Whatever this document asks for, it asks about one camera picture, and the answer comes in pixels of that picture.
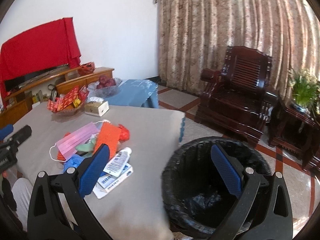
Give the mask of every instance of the table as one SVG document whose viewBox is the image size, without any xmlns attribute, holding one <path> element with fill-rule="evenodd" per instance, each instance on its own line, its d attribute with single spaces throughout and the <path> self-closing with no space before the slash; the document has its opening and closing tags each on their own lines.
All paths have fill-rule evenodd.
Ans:
<svg viewBox="0 0 320 240">
<path fill-rule="evenodd" d="M 291 99 L 279 96 L 271 114 L 269 146 L 281 145 L 297 153 L 300 159 L 310 148 L 312 134 L 318 125 L 306 114 L 291 106 Z"/>
<path fill-rule="evenodd" d="M 108 119 L 130 130 L 131 138 L 123 144 L 132 149 L 133 174 L 104 198 L 94 193 L 84 199 L 100 224 L 115 239 L 171 240 L 169 222 L 161 197 L 161 174 L 172 153 L 178 148 L 184 113 L 180 111 L 110 106 L 102 117 L 79 112 L 73 117 L 56 116 L 41 103 L 14 125 L 14 130 L 28 124 L 32 136 L 19 147 L 18 170 L 34 184 L 39 171 L 49 175 L 62 173 L 63 165 L 52 161 L 49 148 L 66 132 L 73 132 L 89 122 Z M 60 194 L 66 216 L 74 218 L 64 195 Z"/>
</svg>

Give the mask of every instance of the television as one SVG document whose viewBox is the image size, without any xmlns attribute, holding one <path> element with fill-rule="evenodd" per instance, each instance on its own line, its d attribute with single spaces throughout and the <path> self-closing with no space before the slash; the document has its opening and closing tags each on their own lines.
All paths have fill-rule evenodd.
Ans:
<svg viewBox="0 0 320 240">
<path fill-rule="evenodd" d="M 36 71 L 36 72 L 32 72 L 29 74 L 26 74 L 24 76 L 21 77 L 17 77 L 14 79 L 10 79 L 10 80 L 6 80 L 4 81 L 4 85 L 5 85 L 5 90 L 6 91 L 10 91 L 11 89 L 18 87 L 20 84 L 22 84 L 23 82 L 26 82 L 28 80 L 30 80 L 30 82 L 32 81 L 31 79 L 35 78 L 36 76 L 39 76 L 43 73 L 49 72 L 51 70 L 56 69 L 57 67 L 52 67 L 52 68 L 47 68 L 44 70 L 40 70 L 40 71 Z"/>
</svg>

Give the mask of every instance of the orange mesh bag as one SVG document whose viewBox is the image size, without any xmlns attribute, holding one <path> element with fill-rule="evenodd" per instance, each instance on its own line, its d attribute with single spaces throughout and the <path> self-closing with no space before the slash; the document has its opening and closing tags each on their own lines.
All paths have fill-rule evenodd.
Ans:
<svg viewBox="0 0 320 240">
<path fill-rule="evenodd" d="M 98 150 L 101 144 L 105 143 L 109 146 L 110 159 L 112 159 L 116 155 L 120 134 L 120 128 L 114 126 L 109 122 L 104 122 L 98 135 L 96 145 L 94 147 L 94 153 Z"/>
</svg>

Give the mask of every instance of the ear loop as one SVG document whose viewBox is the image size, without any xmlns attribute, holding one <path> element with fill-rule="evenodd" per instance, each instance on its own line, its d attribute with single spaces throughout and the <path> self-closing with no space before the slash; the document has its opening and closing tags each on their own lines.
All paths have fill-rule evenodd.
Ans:
<svg viewBox="0 0 320 240">
<path fill-rule="evenodd" d="M 49 150 L 50 158 L 51 158 L 52 160 L 56 161 L 56 162 L 63 162 L 63 163 L 65 163 L 66 161 L 59 161 L 59 160 L 55 160 L 54 158 L 52 158 L 52 156 L 51 156 L 51 149 L 52 149 L 53 147 L 55 147 L 55 146 L 56 146 L 56 144 L 54 144 L 54 145 L 50 148 L 50 150 Z"/>
<path fill-rule="evenodd" d="M 98 123 L 98 122 L 108 122 L 108 123 L 111 123 L 109 120 L 107 119 L 103 119 L 102 121 L 97 121 L 97 122 L 94 122 L 94 123 Z"/>
</svg>

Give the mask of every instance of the red packaging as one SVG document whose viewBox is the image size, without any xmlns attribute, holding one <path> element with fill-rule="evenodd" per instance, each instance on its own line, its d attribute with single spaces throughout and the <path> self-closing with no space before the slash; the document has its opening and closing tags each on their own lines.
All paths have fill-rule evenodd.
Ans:
<svg viewBox="0 0 320 240">
<path fill-rule="evenodd" d="M 124 127 L 122 124 L 119 124 L 118 127 L 121 130 L 119 141 L 125 142 L 130 139 L 130 131 Z"/>
<path fill-rule="evenodd" d="M 79 94 L 78 94 L 79 99 L 81 100 L 81 102 L 82 102 L 83 100 L 86 100 L 88 95 L 89 95 L 88 89 L 86 88 L 86 86 L 83 86 L 83 87 L 80 89 Z"/>
</svg>

